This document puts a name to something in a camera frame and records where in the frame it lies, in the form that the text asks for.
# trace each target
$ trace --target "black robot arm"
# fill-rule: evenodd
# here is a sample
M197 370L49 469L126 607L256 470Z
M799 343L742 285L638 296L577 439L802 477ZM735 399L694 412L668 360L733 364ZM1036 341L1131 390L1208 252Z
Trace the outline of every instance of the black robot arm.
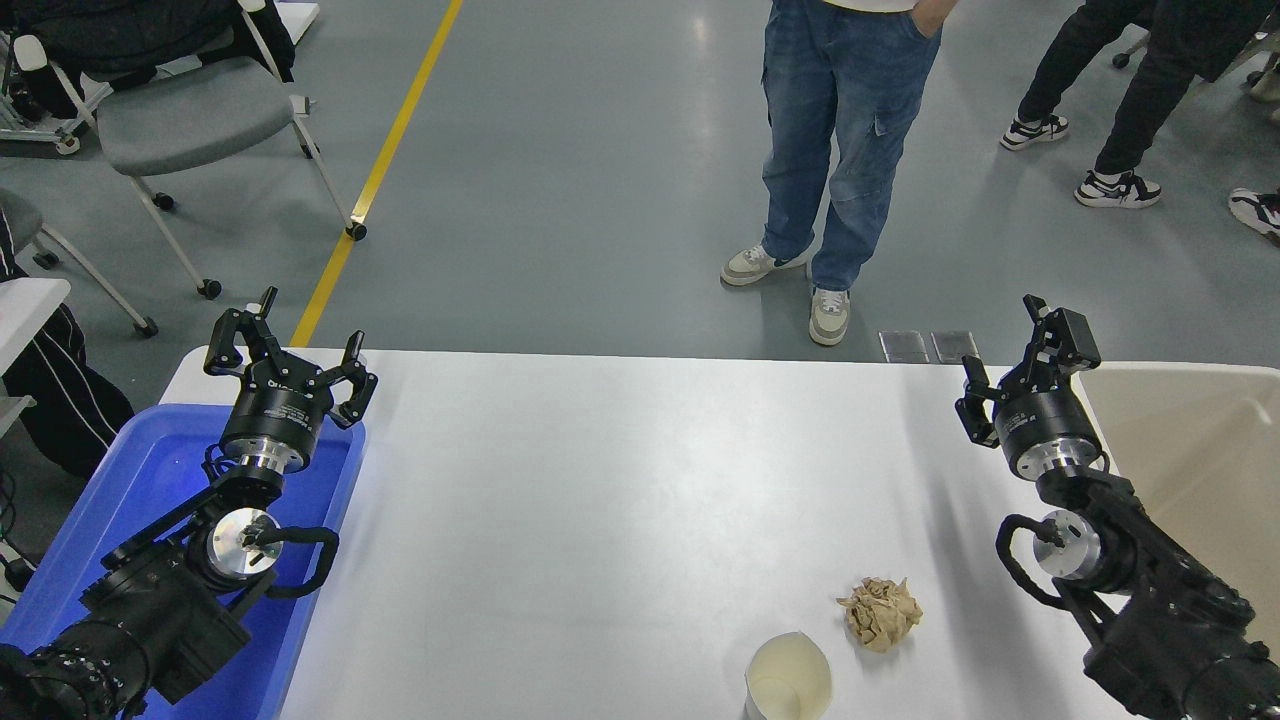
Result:
M29 655L0 646L0 719L128 720L146 710L150 689L179 702L248 643L241 620L256 602L324 584L337 533L280 527L268 509L284 475L310 464L334 407L330 387L355 388L335 418L346 428L364 416L378 378L358 360L358 332L330 370L282 350L266 325L274 300L268 288L256 307L228 310L214 328L205 372L239 375L241 391L218 442L223 457L204 464L209 487L102 557L108 574L81 597L84 619ZM298 585L275 584L285 543L321 546Z
M992 388L982 361L965 357L956 401L969 439L1001 447L1010 470L1059 507L1039 521L1006 518L1001 562L1028 594L1071 614L1091 644L1085 675L1129 712L1280 720L1280 669L1265 644L1245 641L1253 607L1151 520L1128 479L1092 466L1107 459L1070 387L1070 375L1101 363L1088 322L1048 313L1038 297L1024 304L1036 327L1023 361ZM1014 559L1018 530L1034 534L1036 560L1056 594ZM1129 600L1115 611L1101 594Z

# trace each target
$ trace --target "sneaker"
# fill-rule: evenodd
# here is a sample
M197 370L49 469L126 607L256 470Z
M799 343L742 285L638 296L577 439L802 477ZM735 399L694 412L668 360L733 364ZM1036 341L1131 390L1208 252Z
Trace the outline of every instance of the sneaker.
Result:
M814 288L809 304L809 337L829 347L845 340L847 329L849 291Z
M1160 201L1160 186L1142 179L1133 170L1123 173L1114 183L1102 182L1097 173L1089 170L1080 187L1075 188L1075 200L1089 208L1138 210Z
M800 258L782 263L765 252L763 245L756 245L730 258L721 270L721 279L727 284L741 287L754 283L773 270L786 270L800 265L804 265L804 260Z
M1028 145L1034 145L1037 142L1053 142L1066 137L1066 118L1060 118L1057 115L1048 115L1041 120L1039 126L1032 127L1021 123L1018 117L1014 117L1012 124L1005 131L1005 137L1000 138L1000 145L1006 150L1025 150Z
M1280 246L1280 190L1262 195L1238 187L1231 191L1226 206L1236 220L1249 225L1272 243Z

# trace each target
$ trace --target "white paper cup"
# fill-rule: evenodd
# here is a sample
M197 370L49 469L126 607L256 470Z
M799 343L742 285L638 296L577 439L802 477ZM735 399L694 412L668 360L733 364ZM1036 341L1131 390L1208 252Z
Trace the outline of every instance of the white paper cup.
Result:
M818 720L831 705L831 665L804 633L760 646L746 667L746 716L751 720Z

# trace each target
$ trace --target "gray floor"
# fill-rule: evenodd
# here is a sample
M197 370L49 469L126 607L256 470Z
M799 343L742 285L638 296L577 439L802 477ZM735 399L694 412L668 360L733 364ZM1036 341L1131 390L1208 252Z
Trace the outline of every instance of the gray floor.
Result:
M1060 108L1071 138L997 149L1074 6L961 3L881 249L852 291L849 337L820 348L803 274L737 290L717 281L764 217L768 3L465 3L312 345L360 328L380 348L882 361L878 331L965 329L988 360L1009 363L1029 333L1019 299L1036 292L1085 313L1105 357L1280 365L1280 251L1225 206L1236 186L1280 181L1280 129L1240 91L1244 72L1166 124L1143 164L1166 188L1151 210L1089 210L1070 196L1133 73L1110 67L1114 50ZM303 38L298 91L317 100L311 129L349 201L445 8L324 0ZM224 307L269 283L282 288L273 327L288 340L339 236L289 133L154 183L178 197L174 229L224 283L216 302L192 292L91 140L70 159L0 158L0 182L160 324L159 337L136 338L87 278L61 272L91 359L140 409ZM56 528L63 500L42 498L73 497L52 492L65 478L46 480L20 433L0 452L29 475L24 518Z

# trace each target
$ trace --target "striped pants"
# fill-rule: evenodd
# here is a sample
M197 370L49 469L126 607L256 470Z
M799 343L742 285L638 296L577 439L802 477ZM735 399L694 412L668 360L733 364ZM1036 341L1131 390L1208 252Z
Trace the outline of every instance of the striped pants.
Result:
M27 277L14 255L0 208L0 282ZM84 333L67 305L58 307L3 378L9 395L36 400L22 414L36 448L78 478L93 474L115 433L133 416L124 393L87 365Z

